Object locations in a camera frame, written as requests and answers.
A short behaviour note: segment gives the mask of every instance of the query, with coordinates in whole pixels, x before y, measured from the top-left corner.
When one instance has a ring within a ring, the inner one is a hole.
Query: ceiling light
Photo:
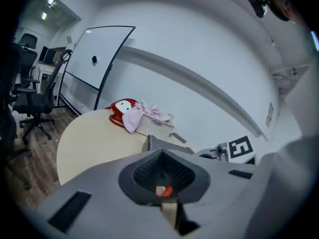
[[[47,16],[47,14],[45,13],[45,12],[43,12],[43,14],[42,14],[42,19],[46,19],[46,16]]]
[[[53,4],[54,0],[48,0],[49,5]]]
[[[49,8],[54,8],[56,6],[57,2],[54,1],[51,5],[49,5]]]
[[[311,35],[313,36],[314,42],[315,42],[315,46],[316,46],[316,50],[319,51],[319,41],[317,38],[317,35],[314,31],[311,32]]]

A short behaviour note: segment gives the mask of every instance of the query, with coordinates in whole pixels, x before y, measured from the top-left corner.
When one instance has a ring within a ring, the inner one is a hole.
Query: black office chair
[[[31,153],[26,148],[14,151],[14,140],[17,138],[16,123],[8,107],[9,92],[13,78],[17,74],[22,54],[22,47],[16,43],[11,43],[6,60],[3,61],[0,68],[0,100],[3,101],[1,104],[3,107],[0,109],[0,158],[5,166],[24,184],[24,188],[28,190],[31,188],[29,183],[23,176],[16,173],[9,163],[9,161],[23,153],[28,153],[31,156]]]
[[[36,60],[38,54],[29,49],[35,49],[37,43],[37,38],[32,34],[24,34],[19,43],[23,47],[23,55],[20,61],[20,87],[28,88],[30,86],[30,81],[28,79],[32,79],[32,71],[35,68],[33,63]]]
[[[37,94],[35,89],[26,89],[26,88],[15,88],[17,93],[21,93],[16,100],[13,109],[16,110],[20,114],[27,114],[32,115],[33,119],[25,119],[19,121],[20,128],[23,128],[23,124],[29,124],[25,134],[23,135],[22,139],[24,144],[27,145],[28,141],[26,140],[26,136],[30,133],[33,127],[38,126],[42,132],[48,137],[49,140],[52,139],[51,135],[47,133],[41,123],[42,122],[53,122],[53,119],[41,119],[41,114],[49,114],[54,108],[54,101],[53,101],[53,89],[55,86],[55,77],[58,74],[61,66],[67,62],[72,54],[72,50],[65,50],[61,56],[60,61],[56,65],[53,73],[51,74],[48,84],[45,89],[44,94]],[[39,83],[38,80],[30,80],[31,82]]]

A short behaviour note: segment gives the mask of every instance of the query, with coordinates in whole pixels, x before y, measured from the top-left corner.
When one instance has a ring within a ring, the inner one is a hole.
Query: camera
[[[252,8],[254,9],[257,17],[263,18],[267,12],[266,1],[264,0],[248,0],[248,1],[250,5],[252,6]]]

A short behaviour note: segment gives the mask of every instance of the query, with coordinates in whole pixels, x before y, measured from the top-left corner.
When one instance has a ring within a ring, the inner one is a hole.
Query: desk
[[[36,92],[38,94],[40,93],[40,90],[41,90],[41,82],[42,82],[43,74],[51,75],[53,73],[54,69],[55,69],[54,66],[43,65],[43,64],[40,64],[40,63],[37,64],[33,78],[40,81],[40,83],[38,83],[36,85]],[[62,72],[58,72],[57,77],[58,76],[62,76],[62,74],[63,74]],[[61,78],[57,82],[57,87],[55,87],[54,90],[53,90],[53,94],[55,96],[57,95],[57,92],[58,92],[58,89],[60,87],[60,84],[61,84]]]
[[[128,133],[109,121],[111,110],[96,110],[76,118],[64,131],[56,155],[57,173],[63,185],[88,168],[127,157],[147,149],[147,137]],[[167,142],[190,147],[175,137]]]

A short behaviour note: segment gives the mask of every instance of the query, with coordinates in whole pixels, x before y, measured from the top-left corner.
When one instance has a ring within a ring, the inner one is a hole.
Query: black slot
[[[91,195],[85,192],[76,192],[48,221],[48,223],[60,230],[66,232],[73,221],[82,211]]]
[[[178,231],[178,233],[181,236],[184,236],[198,228],[200,228],[200,226],[196,222],[189,220],[186,216],[183,205],[178,204],[175,222],[175,229]]]
[[[199,157],[209,158],[209,159],[217,159],[216,157],[212,157],[212,155],[209,154],[201,154]]]
[[[248,160],[248,161],[246,162],[246,164],[255,165],[255,164],[256,164],[255,157],[253,157],[252,159]]]
[[[252,173],[242,172],[238,170],[231,170],[228,173],[231,175],[235,175],[237,177],[245,178],[245,179],[250,179],[253,176]]]

